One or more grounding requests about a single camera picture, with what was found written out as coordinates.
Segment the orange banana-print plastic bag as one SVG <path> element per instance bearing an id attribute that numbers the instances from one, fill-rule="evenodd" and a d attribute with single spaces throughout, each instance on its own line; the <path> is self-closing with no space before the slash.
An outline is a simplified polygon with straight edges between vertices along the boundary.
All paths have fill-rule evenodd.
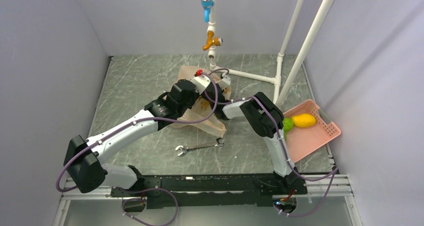
<path id="1" fill-rule="evenodd" d="M 210 70 L 200 68 L 198 66 L 182 66 L 179 70 L 177 81 L 180 79 L 186 79 L 190 80 L 194 77 L 195 72 L 202 69 L 206 73 L 210 73 Z M 232 93 L 231 86 L 225 86 L 222 87 L 221 84 L 218 83 L 218 81 L 221 80 L 221 74 L 223 72 L 216 72 L 211 75 L 212 79 L 219 85 L 221 90 L 223 90 L 223 95 L 225 99 L 229 99 Z M 208 95 L 211 99 L 214 99 L 214 96 L 212 93 L 208 92 Z M 184 113 L 184 115 L 180 118 L 178 118 L 179 121 L 198 121 L 206 116 L 208 116 L 212 110 L 212 103 L 208 101 L 207 99 L 203 98 L 202 96 L 199 97 L 193 107 L 191 109 L 187 109 Z M 181 123 L 173 123 L 171 124 L 172 128 L 183 128 L 186 126 L 193 126 L 196 127 L 208 134 L 211 134 L 215 137 L 223 137 L 226 133 L 226 127 L 224 124 L 217 119 L 217 117 L 212 114 L 207 120 L 196 123 L 196 124 L 181 124 Z"/>

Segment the green fake fruit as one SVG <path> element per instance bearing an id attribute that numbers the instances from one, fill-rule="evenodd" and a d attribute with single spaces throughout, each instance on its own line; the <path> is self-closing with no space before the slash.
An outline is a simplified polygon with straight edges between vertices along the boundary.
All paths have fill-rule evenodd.
<path id="1" fill-rule="evenodd" d="M 290 118 L 284 118 L 282 121 L 283 124 L 283 137 L 287 139 L 287 134 L 294 128 L 294 122 Z"/>

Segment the yellow fake mango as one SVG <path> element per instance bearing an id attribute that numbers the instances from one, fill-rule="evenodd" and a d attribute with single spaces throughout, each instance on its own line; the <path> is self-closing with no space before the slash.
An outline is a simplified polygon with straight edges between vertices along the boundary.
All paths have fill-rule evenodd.
<path id="1" fill-rule="evenodd" d="M 317 123 L 316 118 L 308 113 L 302 113 L 299 115 L 292 116 L 290 118 L 295 127 L 298 128 L 307 128 L 314 126 Z"/>

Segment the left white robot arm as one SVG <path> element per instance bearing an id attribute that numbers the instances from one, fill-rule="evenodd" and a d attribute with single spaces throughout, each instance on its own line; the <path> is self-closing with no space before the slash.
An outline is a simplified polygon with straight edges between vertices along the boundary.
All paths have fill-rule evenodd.
<path id="1" fill-rule="evenodd" d="M 74 188 L 88 193 L 100 186 L 117 186 L 132 196 L 139 195 L 144 187 L 141 173 L 133 166 L 110 165 L 108 159 L 142 137 L 178 123 L 209 85 L 211 81 L 206 76 L 181 79 L 169 92 L 114 128 L 88 139 L 80 135 L 72 138 L 63 166 L 74 181 Z"/>

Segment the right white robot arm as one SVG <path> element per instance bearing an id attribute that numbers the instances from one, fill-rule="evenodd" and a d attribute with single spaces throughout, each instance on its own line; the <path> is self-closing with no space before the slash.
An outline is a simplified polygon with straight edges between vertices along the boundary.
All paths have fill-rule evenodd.
<path id="1" fill-rule="evenodd" d="M 219 120 L 244 118 L 253 131 L 260 136 L 269 150 L 272 158 L 273 171 L 279 177 L 275 180 L 276 188 L 281 193 L 288 193 L 295 186 L 291 177 L 297 173 L 286 143 L 284 142 L 284 115 L 282 111 L 263 92 L 235 102 L 227 100 L 221 91 L 218 92 L 218 102 L 215 103 L 215 91 L 210 85 L 201 96 L 216 106 L 214 115 Z"/>

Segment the silver open-end wrench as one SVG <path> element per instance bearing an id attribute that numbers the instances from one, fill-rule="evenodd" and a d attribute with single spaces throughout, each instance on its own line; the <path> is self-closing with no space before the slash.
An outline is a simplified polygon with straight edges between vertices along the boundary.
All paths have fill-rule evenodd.
<path id="1" fill-rule="evenodd" d="M 179 145 L 175 148 L 175 151 L 178 152 L 177 156 L 185 156 L 190 151 L 204 149 L 204 148 L 208 148 L 208 147 L 222 147 L 224 145 L 225 145 L 224 139 L 223 138 L 217 138 L 213 142 L 198 144 L 198 145 L 191 146 L 191 147 Z"/>

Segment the orange tap valve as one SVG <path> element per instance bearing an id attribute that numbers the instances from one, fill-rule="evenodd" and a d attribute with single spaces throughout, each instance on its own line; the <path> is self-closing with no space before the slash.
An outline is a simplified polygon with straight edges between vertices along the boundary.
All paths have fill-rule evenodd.
<path id="1" fill-rule="evenodd" d="M 203 51 L 209 50 L 212 46 L 221 46 L 223 43 L 222 37 L 215 37 L 214 31 L 207 32 L 207 39 L 205 45 L 202 47 Z"/>

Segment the blue tap valve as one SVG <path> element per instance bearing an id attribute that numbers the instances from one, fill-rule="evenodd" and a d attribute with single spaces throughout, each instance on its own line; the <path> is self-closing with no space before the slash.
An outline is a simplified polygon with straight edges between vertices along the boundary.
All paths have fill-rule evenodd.
<path id="1" fill-rule="evenodd" d="M 201 0 L 201 5 L 203 7 L 203 20 L 205 23 L 210 22 L 210 14 L 214 4 L 213 0 Z"/>

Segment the pink plastic basket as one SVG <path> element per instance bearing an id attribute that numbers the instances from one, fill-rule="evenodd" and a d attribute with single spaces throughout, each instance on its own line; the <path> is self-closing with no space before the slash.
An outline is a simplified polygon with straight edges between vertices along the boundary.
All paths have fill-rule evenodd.
<path id="1" fill-rule="evenodd" d="M 284 112 L 284 117 L 291 119 L 301 114 L 310 114 L 316 123 L 310 127 L 294 126 L 285 137 L 289 155 L 293 162 L 298 162 L 341 135 L 340 128 L 333 122 L 323 120 L 323 112 L 315 101 L 308 99 Z"/>

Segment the white PVC pipe frame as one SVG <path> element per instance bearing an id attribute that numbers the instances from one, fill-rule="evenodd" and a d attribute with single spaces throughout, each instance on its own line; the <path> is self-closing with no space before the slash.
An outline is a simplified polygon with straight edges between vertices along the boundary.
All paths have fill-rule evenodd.
<path id="1" fill-rule="evenodd" d="M 228 52 L 249 49 L 275 54 L 273 77 L 243 71 L 230 73 L 273 85 L 273 101 L 281 105 L 334 0 L 213 0 L 207 32 L 222 37 Z M 209 67 L 220 69 L 217 47 L 207 51 Z"/>

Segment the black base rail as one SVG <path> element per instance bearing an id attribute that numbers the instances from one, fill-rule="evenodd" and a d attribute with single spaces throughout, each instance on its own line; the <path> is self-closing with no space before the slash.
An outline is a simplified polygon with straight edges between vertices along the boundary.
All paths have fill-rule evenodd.
<path id="1" fill-rule="evenodd" d="M 274 200 L 307 194 L 306 182 L 297 176 L 275 173 L 145 175 L 132 188 L 117 186 L 111 197 L 143 198 L 148 209 L 182 206 L 271 206 Z"/>

